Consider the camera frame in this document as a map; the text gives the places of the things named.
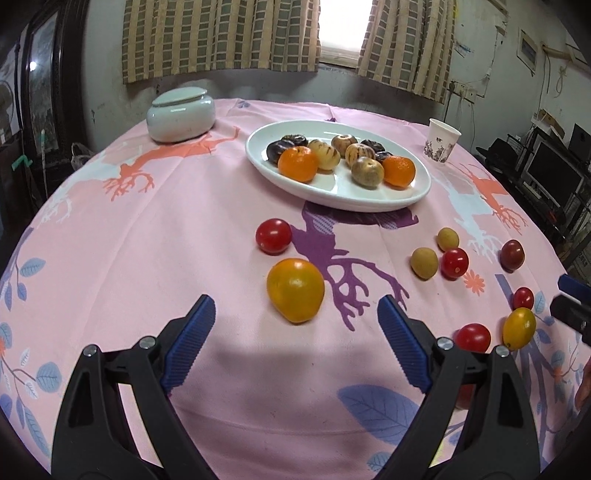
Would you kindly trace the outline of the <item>tan longan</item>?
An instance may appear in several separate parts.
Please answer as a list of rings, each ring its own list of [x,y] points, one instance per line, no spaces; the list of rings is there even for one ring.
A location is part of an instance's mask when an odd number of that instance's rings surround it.
[[[460,246],[458,233],[449,227],[444,227],[438,232],[436,241],[442,252],[457,249]]]
[[[420,279],[427,281],[438,272],[439,259],[433,249],[419,247],[411,255],[410,266]]]

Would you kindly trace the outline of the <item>orange mandarin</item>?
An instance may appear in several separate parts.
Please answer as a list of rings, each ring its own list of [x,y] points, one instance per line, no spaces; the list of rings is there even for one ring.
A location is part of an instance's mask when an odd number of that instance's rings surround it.
[[[407,157],[390,156],[383,161],[384,180],[393,188],[406,189],[416,176],[415,163]]]
[[[318,173],[318,155],[304,146],[291,147],[277,161],[280,174],[301,183],[311,182]]]

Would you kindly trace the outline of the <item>striped pepino melon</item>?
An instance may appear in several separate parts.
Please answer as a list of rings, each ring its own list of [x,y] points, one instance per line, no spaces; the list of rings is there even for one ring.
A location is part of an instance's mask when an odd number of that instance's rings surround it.
[[[341,162],[339,151],[325,141],[320,139],[311,140],[308,143],[308,148],[318,157],[318,169],[321,171],[332,172]]]

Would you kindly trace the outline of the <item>pink printed tablecloth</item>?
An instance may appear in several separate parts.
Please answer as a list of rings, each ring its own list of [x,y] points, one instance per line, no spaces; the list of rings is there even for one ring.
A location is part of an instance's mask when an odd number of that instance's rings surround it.
[[[519,287],[537,330],[516,355],[542,462],[559,451],[589,351],[549,315],[563,266],[511,194],[466,150],[435,164],[424,126],[322,104],[221,100],[177,145],[129,130],[67,178],[1,278],[1,408],[42,464],[84,346],[130,346],[201,294],[216,321],[171,402],[228,479],[366,479],[422,401],[378,325],[392,295],[437,336],[494,341]],[[256,171],[254,130],[334,120],[402,144],[429,194],[388,213],[298,199]]]

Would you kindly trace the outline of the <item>dark red plum tomato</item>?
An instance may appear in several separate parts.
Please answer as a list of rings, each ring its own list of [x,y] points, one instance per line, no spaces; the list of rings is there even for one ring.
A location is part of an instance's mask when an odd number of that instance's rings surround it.
[[[499,261],[504,270],[515,272],[525,263],[525,251],[522,244],[516,240],[508,240],[499,252]]]

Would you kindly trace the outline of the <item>pale green ceramic jar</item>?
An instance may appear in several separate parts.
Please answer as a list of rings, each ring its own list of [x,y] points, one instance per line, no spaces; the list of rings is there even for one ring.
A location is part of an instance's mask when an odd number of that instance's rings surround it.
[[[215,105],[206,89],[180,87],[156,97],[146,113],[150,138],[178,143],[207,133],[215,123]]]

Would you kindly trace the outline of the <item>dark water chestnut on plate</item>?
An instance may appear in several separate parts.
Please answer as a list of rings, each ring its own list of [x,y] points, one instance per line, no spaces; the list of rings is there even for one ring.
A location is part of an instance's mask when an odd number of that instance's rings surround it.
[[[301,134],[290,134],[281,137],[284,141],[290,141],[294,146],[308,146],[308,138]]]

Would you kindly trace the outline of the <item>checkered curtain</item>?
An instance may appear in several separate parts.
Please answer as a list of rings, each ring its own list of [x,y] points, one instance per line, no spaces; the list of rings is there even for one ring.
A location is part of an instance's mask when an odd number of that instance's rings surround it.
[[[217,70],[315,72],[318,1],[128,1],[122,81]]]
[[[437,103],[450,82],[454,0],[379,0],[372,4],[356,73]]]

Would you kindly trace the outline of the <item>white oval plate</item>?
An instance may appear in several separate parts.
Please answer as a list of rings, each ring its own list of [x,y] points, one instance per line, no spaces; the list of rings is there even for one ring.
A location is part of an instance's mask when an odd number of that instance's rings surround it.
[[[415,179],[405,189],[386,183],[374,189],[365,188],[353,180],[349,167],[341,161],[330,173],[318,173],[308,183],[297,182],[280,174],[279,168],[267,160],[266,147],[286,134],[301,134],[308,140],[330,142],[339,134],[351,134],[356,139],[381,143],[387,151],[411,159],[416,167]],[[245,141],[249,162],[270,183],[295,197],[335,209],[362,213],[384,213],[414,205],[430,193],[432,177],[424,163],[400,143],[372,131],[341,123],[317,120],[288,120],[260,127]]]

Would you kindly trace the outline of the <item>yellow orange tomato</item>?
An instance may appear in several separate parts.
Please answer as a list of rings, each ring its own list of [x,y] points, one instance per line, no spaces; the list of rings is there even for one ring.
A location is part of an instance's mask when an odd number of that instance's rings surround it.
[[[266,276],[266,292],[273,307],[288,322],[310,321],[325,298],[325,279],[310,261],[297,258],[280,260]]]

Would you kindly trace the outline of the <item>striped yellow pepino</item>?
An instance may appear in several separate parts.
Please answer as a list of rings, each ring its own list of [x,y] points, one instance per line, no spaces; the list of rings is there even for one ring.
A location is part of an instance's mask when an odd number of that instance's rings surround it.
[[[346,147],[345,160],[349,168],[361,158],[375,159],[376,153],[370,146],[363,143],[353,143]]]

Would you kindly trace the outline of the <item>dark purple water chestnut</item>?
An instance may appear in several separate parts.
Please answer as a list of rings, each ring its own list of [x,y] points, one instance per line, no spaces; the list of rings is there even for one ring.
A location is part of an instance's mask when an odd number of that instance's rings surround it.
[[[277,165],[280,160],[280,156],[283,155],[284,151],[294,148],[294,143],[290,140],[276,140],[266,146],[266,157],[267,161],[273,165]]]

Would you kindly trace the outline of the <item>small red cherry tomato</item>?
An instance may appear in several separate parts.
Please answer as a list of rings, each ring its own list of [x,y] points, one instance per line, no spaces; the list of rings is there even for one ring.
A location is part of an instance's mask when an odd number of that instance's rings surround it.
[[[535,294],[528,287],[518,288],[512,295],[512,309],[526,308],[532,310],[535,303]]]

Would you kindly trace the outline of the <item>dark yellow tomato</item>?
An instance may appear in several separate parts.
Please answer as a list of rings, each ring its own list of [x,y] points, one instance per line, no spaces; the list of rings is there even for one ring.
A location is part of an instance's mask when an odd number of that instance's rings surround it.
[[[517,351],[527,346],[537,329],[537,319],[531,309],[519,307],[504,321],[503,344],[510,351]]]

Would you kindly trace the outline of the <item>low red cherry tomato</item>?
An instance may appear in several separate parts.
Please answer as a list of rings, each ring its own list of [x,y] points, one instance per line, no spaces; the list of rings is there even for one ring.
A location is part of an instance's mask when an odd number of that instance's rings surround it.
[[[470,323],[460,328],[455,334],[456,344],[467,351],[486,353],[491,345],[489,329],[479,323]]]

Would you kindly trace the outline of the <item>left checkered curtain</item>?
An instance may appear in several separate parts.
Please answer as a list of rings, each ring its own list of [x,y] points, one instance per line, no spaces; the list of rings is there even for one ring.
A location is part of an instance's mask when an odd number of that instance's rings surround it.
[[[122,81],[217,70],[315,72],[318,1],[128,1]]]

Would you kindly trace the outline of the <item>right checkered curtain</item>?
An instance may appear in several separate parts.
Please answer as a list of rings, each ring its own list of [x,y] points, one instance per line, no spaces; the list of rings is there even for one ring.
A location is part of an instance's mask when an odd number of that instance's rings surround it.
[[[372,4],[356,73],[437,103],[450,82],[454,0],[379,0]]]

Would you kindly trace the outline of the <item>patterned paper cup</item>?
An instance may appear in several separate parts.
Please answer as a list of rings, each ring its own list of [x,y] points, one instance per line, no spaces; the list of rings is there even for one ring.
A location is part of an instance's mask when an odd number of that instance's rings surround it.
[[[455,127],[431,118],[424,154],[431,160],[444,164],[448,161],[461,136],[462,133]]]

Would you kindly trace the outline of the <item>brown passion fruit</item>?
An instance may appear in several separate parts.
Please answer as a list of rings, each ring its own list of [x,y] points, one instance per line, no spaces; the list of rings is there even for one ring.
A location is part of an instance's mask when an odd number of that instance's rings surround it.
[[[339,134],[332,138],[331,145],[339,152],[342,158],[346,157],[346,150],[349,146],[356,145],[358,140],[351,134]]]

